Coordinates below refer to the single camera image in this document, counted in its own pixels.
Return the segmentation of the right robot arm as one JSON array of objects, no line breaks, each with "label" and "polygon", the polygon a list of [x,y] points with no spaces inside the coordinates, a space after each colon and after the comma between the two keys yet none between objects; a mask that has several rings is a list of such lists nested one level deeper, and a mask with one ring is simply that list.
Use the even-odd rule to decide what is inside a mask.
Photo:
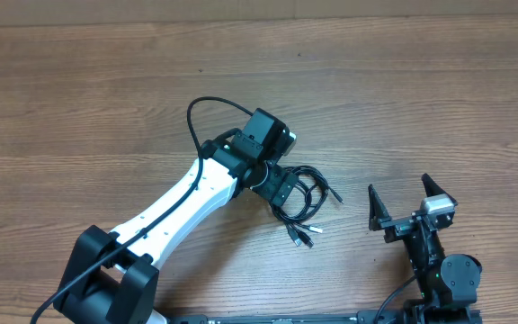
[{"label": "right robot arm", "polygon": [[413,275],[374,311],[374,323],[464,323],[483,321],[471,305],[483,267],[473,256],[446,255],[438,232],[453,224],[458,202],[428,175],[426,197],[410,216],[394,220],[373,185],[368,186],[369,229],[384,232],[387,243],[403,241]]}]

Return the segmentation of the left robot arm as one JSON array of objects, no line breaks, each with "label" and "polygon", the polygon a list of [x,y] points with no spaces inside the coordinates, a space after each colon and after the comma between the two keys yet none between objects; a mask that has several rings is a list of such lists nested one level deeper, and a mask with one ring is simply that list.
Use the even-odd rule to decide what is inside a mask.
[{"label": "left robot arm", "polygon": [[111,231],[92,225],[78,237],[54,309],[74,323],[165,323],[155,295],[166,259],[246,188],[283,205],[296,178],[277,163],[295,142],[287,125],[262,109],[243,129],[205,141],[185,176],[146,210]]}]

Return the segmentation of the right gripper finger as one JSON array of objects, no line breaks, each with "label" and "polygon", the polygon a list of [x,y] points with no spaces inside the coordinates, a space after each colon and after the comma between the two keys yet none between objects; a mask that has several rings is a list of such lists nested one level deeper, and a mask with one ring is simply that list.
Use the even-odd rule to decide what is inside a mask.
[{"label": "right gripper finger", "polygon": [[392,218],[372,184],[368,186],[368,195],[370,203],[369,230],[383,230],[386,223],[392,221]]},{"label": "right gripper finger", "polygon": [[435,181],[427,173],[422,174],[421,181],[423,183],[424,190],[425,190],[427,197],[432,197],[432,196],[436,196],[436,195],[440,195],[440,194],[446,194],[454,205],[458,204],[457,200],[455,198],[453,198],[445,190],[443,190],[438,184],[436,184]]}]

